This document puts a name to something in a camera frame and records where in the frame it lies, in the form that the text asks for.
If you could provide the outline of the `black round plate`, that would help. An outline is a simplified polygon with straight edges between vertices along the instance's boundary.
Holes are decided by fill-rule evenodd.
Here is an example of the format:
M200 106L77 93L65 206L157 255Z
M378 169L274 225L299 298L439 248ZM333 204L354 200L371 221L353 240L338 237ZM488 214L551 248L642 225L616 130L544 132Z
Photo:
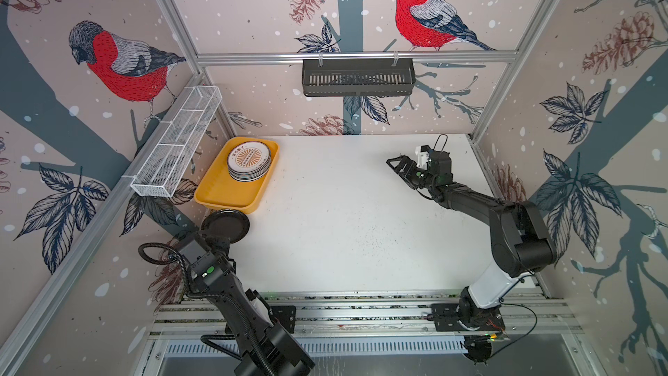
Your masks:
M240 242L250 231L250 219L237 210L220 210L207 216L201 226L204 233L229 244Z

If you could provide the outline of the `orange sunburst plate corner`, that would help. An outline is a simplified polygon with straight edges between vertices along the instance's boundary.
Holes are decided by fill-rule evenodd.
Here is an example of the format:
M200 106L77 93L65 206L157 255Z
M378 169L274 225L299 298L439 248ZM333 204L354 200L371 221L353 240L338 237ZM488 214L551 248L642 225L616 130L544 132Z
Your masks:
M244 142L228 155L228 172L236 181L252 182L266 175L271 161L271 151L267 144L259 141Z

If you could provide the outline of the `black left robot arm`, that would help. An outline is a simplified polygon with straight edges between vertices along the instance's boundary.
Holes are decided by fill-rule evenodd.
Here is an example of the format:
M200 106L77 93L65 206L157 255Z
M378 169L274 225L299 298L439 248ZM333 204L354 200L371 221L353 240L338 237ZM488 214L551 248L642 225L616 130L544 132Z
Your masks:
M156 266L176 264L185 295L205 299L223 315L238 353L217 344L220 334L200 340L211 348L239 360L236 375L308 375L315 367L306 350L275 318L269 305L256 292L245 290L229 259L229 245L219 238L192 233L177 245L144 243L139 256Z

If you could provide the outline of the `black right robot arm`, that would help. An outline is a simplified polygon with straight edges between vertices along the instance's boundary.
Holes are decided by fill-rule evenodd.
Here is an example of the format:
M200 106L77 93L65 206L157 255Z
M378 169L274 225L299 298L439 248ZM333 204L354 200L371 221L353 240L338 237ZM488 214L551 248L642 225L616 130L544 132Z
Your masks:
M498 314L501 300L522 278L558 261L556 245L539 208L529 201L494 198L454 180L447 151L420 146L417 161L401 155L386 160L412 190L441 207L489 226L492 263L460 294L459 323L477 330Z

